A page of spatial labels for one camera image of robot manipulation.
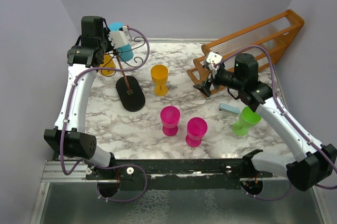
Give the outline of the metal wine glass rack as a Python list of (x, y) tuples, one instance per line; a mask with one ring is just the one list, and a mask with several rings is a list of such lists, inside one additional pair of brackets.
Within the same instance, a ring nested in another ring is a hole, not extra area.
[[(107, 54), (112, 56), (113, 60), (117, 61), (120, 69), (122, 69), (122, 62), (129, 67), (135, 67), (128, 64), (128, 62), (121, 60), (118, 54), (118, 49), (116, 52), (107, 52)], [(137, 112), (144, 107), (145, 96), (138, 80), (135, 77), (126, 75), (122, 72), (122, 77), (116, 81), (116, 90), (125, 110), (129, 112)]]

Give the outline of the blue wine glass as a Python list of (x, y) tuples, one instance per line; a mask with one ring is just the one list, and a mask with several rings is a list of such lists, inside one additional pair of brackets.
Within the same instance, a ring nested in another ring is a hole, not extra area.
[[(109, 28), (110, 28), (111, 31), (118, 31), (123, 25), (124, 24), (122, 22), (113, 22), (109, 25)], [(134, 56), (134, 53), (132, 51), (132, 48), (131, 48), (130, 44), (127, 44), (123, 47), (120, 47), (118, 49), (118, 54), (119, 54), (121, 60), (124, 61), (124, 62), (130, 61)]]

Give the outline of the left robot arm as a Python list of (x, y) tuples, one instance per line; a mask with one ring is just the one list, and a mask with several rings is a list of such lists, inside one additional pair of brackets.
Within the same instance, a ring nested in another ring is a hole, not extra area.
[(82, 33), (67, 52), (68, 77), (62, 108), (54, 127), (44, 131), (44, 140), (60, 156), (84, 159), (97, 165), (103, 178), (110, 179), (116, 174), (112, 154), (98, 147), (96, 137), (85, 132), (86, 109), (97, 68), (103, 63), (104, 53), (112, 49), (105, 23), (103, 17), (82, 17)]

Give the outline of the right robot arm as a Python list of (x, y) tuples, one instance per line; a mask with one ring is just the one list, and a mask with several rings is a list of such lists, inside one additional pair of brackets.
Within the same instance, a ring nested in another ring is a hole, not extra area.
[(206, 96), (211, 95), (212, 86), (237, 90), (237, 98), (263, 118), (293, 154), (288, 158), (254, 150), (244, 156), (242, 163), (242, 171), (247, 177), (266, 171), (286, 177), (295, 188), (307, 191), (331, 175), (335, 168), (336, 147), (324, 145), (310, 135), (276, 98), (274, 87), (259, 81), (259, 65), (253, 55), (237, 54), (234, 71), (230, 72), (225, 69), (219, 54), (209, 52), (203, 66), (208, 70), (207, 77), (194, 88)]

